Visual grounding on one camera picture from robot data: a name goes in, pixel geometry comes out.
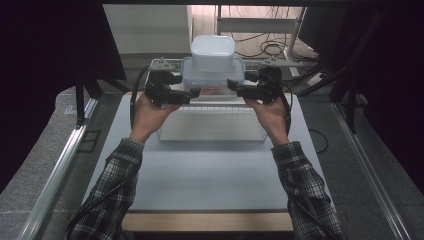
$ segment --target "plaid shirt sleeve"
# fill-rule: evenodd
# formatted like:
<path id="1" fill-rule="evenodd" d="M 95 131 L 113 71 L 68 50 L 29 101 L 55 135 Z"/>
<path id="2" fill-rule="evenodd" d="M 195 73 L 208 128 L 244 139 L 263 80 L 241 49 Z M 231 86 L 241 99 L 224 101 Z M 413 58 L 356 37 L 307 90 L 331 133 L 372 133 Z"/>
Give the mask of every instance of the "plaid shirt sleeve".
<path id="1" fill-rule="evenodd" d="M 133 167 L 140 166 L 143 149 L 144 145 L 139 142 L 122 139 L 115 151 L 106 159 L 102 174 L 80 209 L 104 196 L 121 183 Z M 71 239 L 114 239 L 120 232 L 121 222 L 128 208 L 134 201 L 137 178 L 138 174 L 85 214 L 71 230 Z"/>
<path id="2" fill-rule="evenodd" d="M 324 191 L 324 180 L 318 175 L 303 153 L 299 142 L 271 149 L 278 175 L 287 195 L 296 239 L 332 239 L 297 205 L 303 206 L 330 229 L 338 239 L 346 239 Z"/>

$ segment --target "white plastic container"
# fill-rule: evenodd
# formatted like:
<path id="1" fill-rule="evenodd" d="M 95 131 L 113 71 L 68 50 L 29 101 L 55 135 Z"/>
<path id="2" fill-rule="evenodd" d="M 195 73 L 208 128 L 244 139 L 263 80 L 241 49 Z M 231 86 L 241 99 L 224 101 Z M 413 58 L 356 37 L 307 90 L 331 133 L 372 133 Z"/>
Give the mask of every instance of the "white plastic container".
<path id="1" fill-rule="evenodd" d="M 227 72 L 197 72 L 194 69 L 194 60 L 192 57 L 185 57 L 181 63 L 181 72 L 183 83 L 188 85 L 205 86 L 227 86 L 227 79 L 244 82 L 244 72 L 246 67 L 241 58 L 232 58 L 230 70 Z"/>
<path id="2" fill-rule="evenodd" d="M 264 142 L 267 136 L 244 102 L 190 103 L 172 113 L 156 133 L 161 142 Z"/>
<path id="3" fill-rule="evenodd" d="M 234 39 L 227 36 L 200 35 L 191 43 L 196 72 L 229 72 L 232 70 Z"/>

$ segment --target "black curtain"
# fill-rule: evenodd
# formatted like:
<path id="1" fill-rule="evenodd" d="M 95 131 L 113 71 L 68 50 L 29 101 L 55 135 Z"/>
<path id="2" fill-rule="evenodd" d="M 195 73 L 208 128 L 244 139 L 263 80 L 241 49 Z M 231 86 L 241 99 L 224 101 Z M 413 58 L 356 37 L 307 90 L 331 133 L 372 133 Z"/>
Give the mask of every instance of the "black curtain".
<path id="1" fill-rule="evenodd" d="M 370 124 L 424 192 L 424 5 L 391 5 L 355 74 Z"/>
<path id="2" fill-rule="evenodd" d="M 100 4 L 2 1 L 0 31 L 3 191 L 77 74 L 124 80 L 125 73 Z"/>

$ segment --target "wooden edge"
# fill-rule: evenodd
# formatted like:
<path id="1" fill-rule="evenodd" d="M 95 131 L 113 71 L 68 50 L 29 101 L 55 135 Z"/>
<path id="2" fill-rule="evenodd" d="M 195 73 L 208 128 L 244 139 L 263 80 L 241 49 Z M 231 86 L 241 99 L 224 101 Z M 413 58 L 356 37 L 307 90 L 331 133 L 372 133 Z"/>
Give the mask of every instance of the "wooden edge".
<path id="1" fill-rule="evenodd" d="M 127 93 L 125 93 L 125 95 L 131 96 L 132 95 L 132 92 L 127 92 Z"/>
<path id="2" fill-rule="evenodd" d="M 289 213 L 127 213 L 124 231 L 293 231 Z"/>

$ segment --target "white table surface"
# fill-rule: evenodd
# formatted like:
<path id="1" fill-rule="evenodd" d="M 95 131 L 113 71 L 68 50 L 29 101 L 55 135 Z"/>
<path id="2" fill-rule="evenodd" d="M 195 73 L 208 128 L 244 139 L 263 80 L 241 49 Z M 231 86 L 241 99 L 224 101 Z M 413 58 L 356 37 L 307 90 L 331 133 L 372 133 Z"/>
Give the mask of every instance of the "white table surface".
<path id="1" fill-rule="evenodd" d="M 130 95 L 124 95 L 104 144 L 85 198 L 105 159 L 130 134 Z M 300 141 L 323 176 L 299 101 L 293 96 L 291 141 Z M 286 211 L 287 196 L 270 149 L 264 142 L 146 142 L 137 193 L 130 211 L 261 212 Z"/>

